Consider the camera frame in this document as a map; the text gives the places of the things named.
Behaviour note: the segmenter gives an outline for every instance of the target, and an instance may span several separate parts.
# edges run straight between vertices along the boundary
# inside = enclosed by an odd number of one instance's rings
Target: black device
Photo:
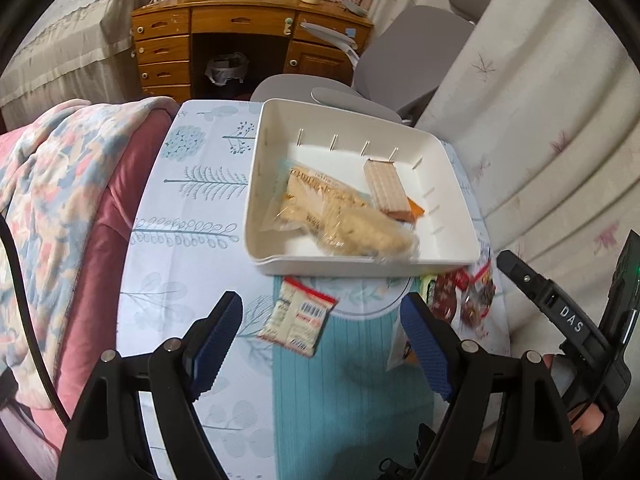
[[[588,406],[599,396],[607,404],[619,405],[631,384],[624,354],[640,309],[640,236],[631,231],[626,239],[598,326],[557,283],[511,251],[502,251],[496,263],[566,337],[560,349],[576,377],[563,396],[567,409]]]
[[[107,350],[87,381],[67,428],[59,480],[155,479],[139,392],[151,392],[166,452],[179,479],[226,479],[193,408],[209,390],[242,321],[242,301],[226,292],[209,317],[151,354]]]
[[[540,354],[498,356],[475,341],[460,341],[415,292],[402,299],[400,316],[431,389],[449,401],[449,409],[437,434],[420,428],[416,469],[391,463],[381,480],[582,478],[566,410]],[[476,463],[474,452],[495,393],[502,394],[502,405],[494,444],[487,463]]]

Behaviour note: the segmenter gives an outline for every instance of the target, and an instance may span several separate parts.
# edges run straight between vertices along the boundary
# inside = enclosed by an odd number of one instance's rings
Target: white plastic tray
[[[415,227],[420,237],[419,256],[383,264],[359,256],[326,256],[301,230],[263,231],[283,158],[366,193],[366,160],[393,160],[407,195],[427,211]],[[402,124],[282,99],[265,102],[260,114],[244,214],[244,243],[258,270],[274,275],[420,276],[475,263],[480,254],[460,186],[438,139]]]

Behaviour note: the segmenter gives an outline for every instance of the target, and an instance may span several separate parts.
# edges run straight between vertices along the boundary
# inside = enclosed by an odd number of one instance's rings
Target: screw
[[[172,337],[171,339],[167,339],[164,344],[162,345],[162,348],[164,348],[167,352],[173,352],[174,350],[177,350],[178,348],[180,348],[180,345],[182,344],[182,340],[178,337]]]
[[[527,357],[527,361],[535,365],[537,365],[540,361],[542,361],[542,356],[535,350],[529,350],[527,352],[526,357]]]
[[[115,350],[105,350],[104,352],[102,352],[100,360],[104,363],[108,363],[109,361],[112,361],[114,357],[116,357]]]
[[[478,343],[471,341],[471,339],[465,339],[460,343],[460,346],[462,346],[462,349],[469,354],[475,354],[480,349]]]

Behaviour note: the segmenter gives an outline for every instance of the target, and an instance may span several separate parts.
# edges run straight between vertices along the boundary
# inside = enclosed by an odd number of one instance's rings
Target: trash bin
[[[205,75],[215,86],[224,86],[230,79],[238,79],[243,83],[248,69],[247,57],[241,52],[234,52],[209,59]]]

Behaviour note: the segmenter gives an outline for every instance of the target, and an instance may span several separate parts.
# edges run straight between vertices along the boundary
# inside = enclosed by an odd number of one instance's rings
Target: white snack packet
[[[273,312],[258,332],[258,338],[311,357],[316,352],[324,321],[336,303],[331,296],[285,278]]]

